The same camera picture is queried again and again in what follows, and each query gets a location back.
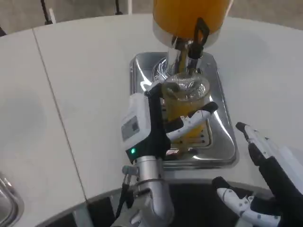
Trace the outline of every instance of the gray floor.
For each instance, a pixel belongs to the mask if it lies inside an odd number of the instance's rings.
[[[113,15],[114,0],[45,0],[57,22]],[[153,0],[133,0],[133,13],[151,13]],[[127,13],[127,0],[120,0]],[[303,30],[303,0],[234,0],[231,17],[265,21]],[[44,24],[40,0],[0,0],[0,26],[10,34]]]

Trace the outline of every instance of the white table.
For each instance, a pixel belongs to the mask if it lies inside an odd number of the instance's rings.
[[[0,171],[25,204],[15,226],[32,227],[85,199],[32,30],[0,50]]]
[[[128,164],[119,144],[129,96],[129,62],[140,52],[166,51],[152,34],[151,15],[100,17],[34,29],[67,130],[86,197],[120,187]],[[220,70],[233,124],[251,124],[278,143],[302,148],[303,31],[227,18],[206,51]],[[169,172],[169,179],[212,179],[266,188],[236,132],[239,162],[215,170]]]

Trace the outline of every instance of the metal tray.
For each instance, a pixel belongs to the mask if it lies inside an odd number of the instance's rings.
[[[144,92],[151,85],[153,67],[165,57],[165,52],[145,52],[135,56],[130,63],[131,94]],[[220,167],[236,159],[235,136],[225,105],[216,62],[208,53],[204,53],[203,58],[200,69],[211,86],[209,101],[216,102],[219,108],[206,122],[201,135],[193,138],[192,145],[186,151],[172,144],[164,162],[166,169]]]

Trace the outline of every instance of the black cable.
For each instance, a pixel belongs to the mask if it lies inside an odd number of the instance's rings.
[[[45,6],[44,0],[41,0],[41,6],[42,6],[43,14],[44,14],[44,17],[45,17],[45,25],[52,24],[52,21],[49,20],[49,18],[48,18],[48,14],[47,14],[47,10],[46,10],[46,6]]]
[[[120,11],[119,0],[116,0],[116,13],[115,15],[122,15],[123,13]]]
[[[123,183],[122,184],[122,189],[121,189],[121,195],[120,195],[120,199],[119,199],[119,205],[118,205],[118,209],[117,209],[117,212],[116,212],[116,219],[121,214],[121,210],[122,210],[123,204],[124,204],[124,202],[126,200],[126,197],[127,197],[127,191],[128,191],[128,189],[129,189],[129,184]]]

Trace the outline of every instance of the robotic arm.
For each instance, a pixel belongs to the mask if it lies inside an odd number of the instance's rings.
[[[218,106],[210,102],[188,116],[163,124],[160,98],[162,84],[144,94],[130,96],[127,114],[122,121],[122,139],[133,166],[124,166],[120,205],[113,227],[166,227],[174,217],[168,183],[164,180],[162,159],[172,140],[186,134],[205,121]],[[130,178],[135,176],[134,203],[119,215]]]
[[[233,212],[253,225],[260,227],[303,226],[303,166],[290,148],[279,148],[269,138],[244,123],[236,128],[243,132],[249,143],[253,163],[274,195],[265,201],[255,196],[242,199],[221,177],[213,186],[221,200]]]

